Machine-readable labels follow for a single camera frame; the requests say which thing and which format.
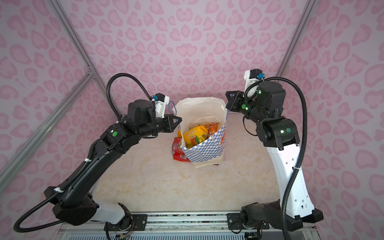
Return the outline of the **yellow snack bag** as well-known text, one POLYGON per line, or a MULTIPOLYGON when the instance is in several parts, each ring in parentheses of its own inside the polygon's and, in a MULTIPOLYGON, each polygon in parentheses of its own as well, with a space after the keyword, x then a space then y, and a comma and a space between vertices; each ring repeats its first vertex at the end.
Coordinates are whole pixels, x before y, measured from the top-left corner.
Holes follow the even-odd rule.
POLYGON ((183 134, 186 148, 190 149, 199 145, 208 138, 208 131, 204 126, 197 126, 183 134))

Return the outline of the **blue checkered paper bag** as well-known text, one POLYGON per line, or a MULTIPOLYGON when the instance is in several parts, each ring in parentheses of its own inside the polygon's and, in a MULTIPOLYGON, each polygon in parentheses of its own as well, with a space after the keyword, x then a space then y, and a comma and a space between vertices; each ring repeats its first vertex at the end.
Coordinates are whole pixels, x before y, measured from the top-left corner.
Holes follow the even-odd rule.
POLYGON ((196 168, 224 161, 228 110, 222 99, 186 98, 176 104, 182 118, 181 149, 196 168))

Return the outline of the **orange corn chips bag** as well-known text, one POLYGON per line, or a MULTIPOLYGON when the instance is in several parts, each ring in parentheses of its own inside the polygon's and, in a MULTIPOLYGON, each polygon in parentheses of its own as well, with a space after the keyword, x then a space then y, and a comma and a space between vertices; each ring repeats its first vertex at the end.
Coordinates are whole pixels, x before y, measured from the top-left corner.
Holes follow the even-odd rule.
POLYGON ((219 123, 209 123, 207 125, 204 125, 204 128, 208 131, 208 135, 214 135, 219 128, 219 123))

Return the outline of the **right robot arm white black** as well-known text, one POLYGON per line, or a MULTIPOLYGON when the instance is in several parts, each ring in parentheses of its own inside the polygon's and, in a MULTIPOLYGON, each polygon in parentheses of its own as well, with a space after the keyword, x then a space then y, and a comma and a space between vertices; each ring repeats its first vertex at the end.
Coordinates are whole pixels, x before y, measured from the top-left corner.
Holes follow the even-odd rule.
POLYGON ((322 221, 323 212, 314 207, 301 170, 304 138, 299 137, 294 121, 282 115, 286 91, 272 81, 258 81, 250 87, 256 88, 251 96, 248 90, 226 92, 226 108, 256 124, 257 137, 273 161, 280 199, 242 207, 241 221, 235 223, 233 229, 260 228, 264 223, 281 229, 285 223, 287 231, 293 232, 304 223, 322 221))

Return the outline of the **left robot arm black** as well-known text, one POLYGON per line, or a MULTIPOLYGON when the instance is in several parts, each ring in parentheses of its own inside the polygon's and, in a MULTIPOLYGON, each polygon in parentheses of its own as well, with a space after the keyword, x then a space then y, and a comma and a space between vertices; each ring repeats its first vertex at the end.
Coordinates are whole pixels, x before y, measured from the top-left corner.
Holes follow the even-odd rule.
POLYGON ((90 147, 88 157, 58 187, 45 190, 52 197, 55 217, 73 226, 86 222, 106 222, 115 229, 127 230, 133 224, 132 214, 124 204, 110 205, 95 200, 91 188, 104 172, 132 146, 159 133, 172 133, 182 118, 158 117, 155 103, 136 100, 129 104, 127 115, 109 126, 90 147))

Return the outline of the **red fruit snack bag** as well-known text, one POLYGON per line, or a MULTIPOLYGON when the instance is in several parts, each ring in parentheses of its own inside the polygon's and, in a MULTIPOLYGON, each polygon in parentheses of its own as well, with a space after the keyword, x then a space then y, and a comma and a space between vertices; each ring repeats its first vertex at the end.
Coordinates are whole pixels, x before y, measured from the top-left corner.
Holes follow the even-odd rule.
POLYGON ((179 162, 187 162, 189 163, 190 160, 187 158, 185 153, 183 152, 181 148, 181 138, 174 138, 173 144, 172 144, 172 155, 173 159, 179 162))

